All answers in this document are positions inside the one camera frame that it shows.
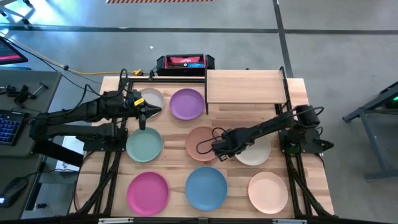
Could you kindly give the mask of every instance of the paper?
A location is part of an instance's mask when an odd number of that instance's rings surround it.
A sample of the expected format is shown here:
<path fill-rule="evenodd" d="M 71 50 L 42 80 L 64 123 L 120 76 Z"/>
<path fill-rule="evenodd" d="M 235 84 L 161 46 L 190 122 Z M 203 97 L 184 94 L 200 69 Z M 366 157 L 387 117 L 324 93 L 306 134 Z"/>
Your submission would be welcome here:
<path fill-rule="evenodd" d="M 62 142 L 62 146 L 75 151 L 77 153 L 80 153 L 83 155 L 83 146 L 85 145 L 84 142 L 79 141 L 76 139 L 76 136 L 65 136 Z M 66 162 L 58 161 L 57 166 L 55 167 L 56 169 L 69 169 L 69 170 L 56 170 L 59 172 L 71 172 L 72 170 L 74 171 L 79 171 L 79 167 L 67 164 Z"/>

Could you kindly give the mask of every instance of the purple plate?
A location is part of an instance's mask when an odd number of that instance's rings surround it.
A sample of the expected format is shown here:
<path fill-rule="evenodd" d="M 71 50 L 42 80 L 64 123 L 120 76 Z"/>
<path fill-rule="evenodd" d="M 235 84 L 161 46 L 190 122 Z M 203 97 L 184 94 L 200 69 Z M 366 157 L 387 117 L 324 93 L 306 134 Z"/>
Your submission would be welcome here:
<path fill-rule="evenodd" d="M 174 93 L 170 100 L 170 111 L 183 120 L 199 117 L 205 109 L 202 95 L 193 89 L 185 88 Z"/>

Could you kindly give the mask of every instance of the plate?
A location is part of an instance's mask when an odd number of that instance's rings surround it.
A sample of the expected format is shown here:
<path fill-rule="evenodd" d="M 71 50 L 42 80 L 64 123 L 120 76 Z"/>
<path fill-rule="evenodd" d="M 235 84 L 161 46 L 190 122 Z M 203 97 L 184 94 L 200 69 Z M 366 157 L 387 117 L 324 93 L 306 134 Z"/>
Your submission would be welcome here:
<path fill-rule="evenodd" d="M 236 155 L 236 158 L 248 166 L 258 166 L 265 162 L 271 153 L 271 143 L 267 136 L 255 140 L 254 144 Z"/>
<path fill-rule="evenodd" d="M 189 204 L 206 212 L 219 208 L 225 201 L 227 191 L 224 175 L 212 167 L 195 169 L 185 184 Z"/>
<path fill-rule="evenodd" d="M 169 186 L 156 172 L 139 174 L 127 189 L 127 203 L 130 209 L 141 216 L 152 216 L 166 207 L 169 200 Z"/>
<path fill-rule="evenodd" d="M 154 88 L 145 88 L 140 90 L 141 96 L 143 99 L 149 103 L 150 105 L 158 106 L 163 109 L 164 106 L 164 97 L 163 94 Z"/>
<path fill-rule="evenodd" d="M 275 214 L 287 203 L 287 187 L 284 181 L 271 172 L 256 174 L 248 187 L 250 202 L 262 213 Z"/>
<path fill-rule="evenodd" d="M 209 127 L 198 127 L 189 132 L 187 140 L 185 140 L 185 150 L 187 150 L 187 153 L 193 158 L 196 159 L 197 161 L 201 162 L 206 162 L 214 159 L 216 157 L 216 154 L 211 151 L 206 154 L 199 154 L 197 152 L 197 145 L 199 142 L 208 140 L 213 138 L 213 135 L 211 134 L 212 129 Z M 206 152 L 211 149 L 211 143 L 213 141 L 208 141 L 204 142 L 199 145 L 198 150 L 200 152 Z"/>
<path fill-rule="evenodd" d="M 205 100 L 196 90 L 184 88 L 175 92 L 170 99 L 170 111 L 182 120 L 199 117 L 205 109 Z"/>
<path fill-rule="evenodd" d="M 127 139 L 126 149 L 134 161 L 149 162 L 163 149 L 162 136 L 153 128 L 135 130 Z"/>

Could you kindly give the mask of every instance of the light green plate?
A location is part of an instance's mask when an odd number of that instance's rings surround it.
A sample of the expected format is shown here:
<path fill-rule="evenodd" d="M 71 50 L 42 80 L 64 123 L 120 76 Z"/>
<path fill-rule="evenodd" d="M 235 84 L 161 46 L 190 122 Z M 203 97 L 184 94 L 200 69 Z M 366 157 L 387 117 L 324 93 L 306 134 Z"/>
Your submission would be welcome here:
<path fill-rule="evenodd" d="M 134 131 L 126 143 L 127 153 L 137 162 L 149 162 L 155 159 L 163 149 L 162 136 L 153 128 Z"/>

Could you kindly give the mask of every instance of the blue plate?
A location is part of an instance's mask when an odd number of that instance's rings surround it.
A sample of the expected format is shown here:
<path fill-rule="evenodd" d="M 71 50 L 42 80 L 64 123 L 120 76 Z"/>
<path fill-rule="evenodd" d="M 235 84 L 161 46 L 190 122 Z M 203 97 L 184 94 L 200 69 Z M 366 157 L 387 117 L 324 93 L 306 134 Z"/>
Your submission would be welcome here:
<path fill-rule="evenodd" d="M 185 196 L 189 204 L 202 211 L 213 211 L 225 201 L 227 183 L 224 175 L 212 167 L 199 167 L 188 177 Z"/>
<path fill-rule="evenodd" d="M 149 162 L 155 159 L 163 149 L 162 136 L 153 128 L 134 131 L 126 143 L 130 158 L 137 162 Z"/>

